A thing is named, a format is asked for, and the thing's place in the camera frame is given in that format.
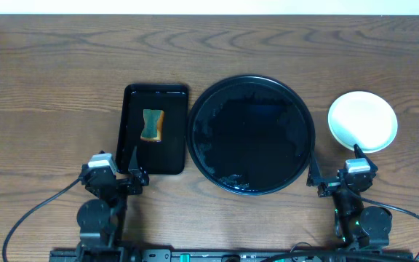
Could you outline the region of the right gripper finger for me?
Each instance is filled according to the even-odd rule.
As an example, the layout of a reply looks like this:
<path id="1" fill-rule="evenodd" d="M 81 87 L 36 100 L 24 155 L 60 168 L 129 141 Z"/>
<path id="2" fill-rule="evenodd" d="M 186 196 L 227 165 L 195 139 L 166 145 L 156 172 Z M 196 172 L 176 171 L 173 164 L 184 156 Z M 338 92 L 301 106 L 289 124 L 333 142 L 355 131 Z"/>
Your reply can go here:
<path id="1" fill-rule="evenodd" d="M 318 186 L 322 182 L 321 170 L 316 156 L 312 151 L 310 153 L 310 164 L 308 168 L 307 186 Z"/>
<path id="2" fill-rule="evenodd" d="M 356 159 L 368 159 L 358 144 L 354 144 L 354 155 Z"/>

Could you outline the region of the light blue plate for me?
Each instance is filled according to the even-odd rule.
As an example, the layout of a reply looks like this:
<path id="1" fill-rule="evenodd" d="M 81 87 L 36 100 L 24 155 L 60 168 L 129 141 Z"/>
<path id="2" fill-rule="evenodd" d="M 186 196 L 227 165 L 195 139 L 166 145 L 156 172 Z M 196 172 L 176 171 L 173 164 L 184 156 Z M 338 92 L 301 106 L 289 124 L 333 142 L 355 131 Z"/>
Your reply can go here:
<path id="1" fill-rule="evenodd" d="M 358 145 L 364 153 L 389 146 L 398 133 L 398 120 L 390 104 L 365 91 L 341 95 L 329 108 L 327 122 L 332 136 L 349 150 Z"/>

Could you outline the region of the orange green scrub sponge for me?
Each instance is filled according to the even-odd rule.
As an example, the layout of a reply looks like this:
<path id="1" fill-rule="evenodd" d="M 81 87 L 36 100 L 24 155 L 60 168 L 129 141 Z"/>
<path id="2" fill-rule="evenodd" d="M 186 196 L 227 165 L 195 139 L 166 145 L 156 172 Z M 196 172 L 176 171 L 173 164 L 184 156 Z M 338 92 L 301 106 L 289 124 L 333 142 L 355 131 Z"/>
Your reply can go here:
<path id="1" fill-rule="evenodd" d="M 159 109 L 143 110 L 144 126 L 140 139 L 147 142 L 161 142 L 164 111 Z"/>

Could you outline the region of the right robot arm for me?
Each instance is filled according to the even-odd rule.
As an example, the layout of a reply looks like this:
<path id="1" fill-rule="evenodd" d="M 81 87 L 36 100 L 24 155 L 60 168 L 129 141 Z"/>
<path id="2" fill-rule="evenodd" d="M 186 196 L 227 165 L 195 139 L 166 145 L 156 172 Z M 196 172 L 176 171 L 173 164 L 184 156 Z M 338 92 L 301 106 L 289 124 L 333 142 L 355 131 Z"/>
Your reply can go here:
<path id="1" fill-rule="evenodd" d="M 331 197 L 335 206 L 335 234 L 347 250 L 380 251 L 389 245 L 391 212 L 377 204 L 364 206 L 361 193 L 372 186 L 378 167 L 354 145 L 353 159 L 345 161 L 334 177 L 323 177 L 311 154 L 306 185 L 318 189 L 318 197 Z"/>

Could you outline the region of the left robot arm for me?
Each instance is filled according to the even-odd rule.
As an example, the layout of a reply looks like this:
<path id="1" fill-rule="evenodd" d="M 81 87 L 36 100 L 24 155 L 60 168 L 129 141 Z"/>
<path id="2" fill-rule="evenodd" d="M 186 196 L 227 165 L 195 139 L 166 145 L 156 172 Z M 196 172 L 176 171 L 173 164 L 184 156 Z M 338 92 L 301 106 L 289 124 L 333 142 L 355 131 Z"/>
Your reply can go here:
<path id="1" fill-rule="evenodd" d="M 136 261 L 139 252 L 121 243 L 127 213 L 127 198 L 143 192 L 149 184 L 148 174 L 138 165 L 137 150 L 132 151 L 128 178 L 118 179 L 116 166 L 110 153 L 100 152 L 83 164 L 79 180 L 96 198 L 85 202 L 77 212 L 80 243 L 76 260 Z"/>

